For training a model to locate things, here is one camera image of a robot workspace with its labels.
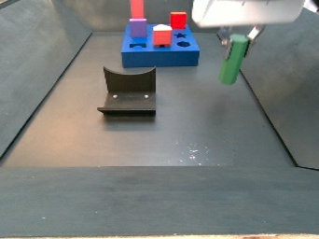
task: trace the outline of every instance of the shape sorter hole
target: shape sorter hole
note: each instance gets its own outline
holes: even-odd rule
[[[131,43],[129,44],[129,48],[135,48],[135,47],[141,47],[141,48],[145,48],[145,43]]]
[[[183,48],[188,48],[191,46],[191,43],[187,41],[179,41],[177,42],[177,46],[183,47]]]
[[[176,38],[185,38],[187,34],[177,33],[175,34]]]

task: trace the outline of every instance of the blue shape sorter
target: blue shape sorter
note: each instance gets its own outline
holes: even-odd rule
[[[153,46],[153,24],[147,25],[147,37],[131,37],[129,25],[125,26],[121,42],[123,67],[144,66],[195,66],[199,47],[189,27],[173,29],[172,45]]]

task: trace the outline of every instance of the bin floor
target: bin floor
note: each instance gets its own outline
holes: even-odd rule
[[[20,133],[6,167],[292,167],[241,76],[219,83],[216,35],[195,34],[199,66],[157,68],[155,117],[107,117],[103,67],[121,68],[121,34],[93,34]]]

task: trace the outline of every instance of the purple block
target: purple block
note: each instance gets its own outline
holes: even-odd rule
[[[147,37],[145,19],[129,19],[131,37]]]

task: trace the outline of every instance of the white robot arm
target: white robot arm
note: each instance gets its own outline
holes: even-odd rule
[[[199,27],[289,22],[303,4],[304,0],[195,0],[192,18]]]

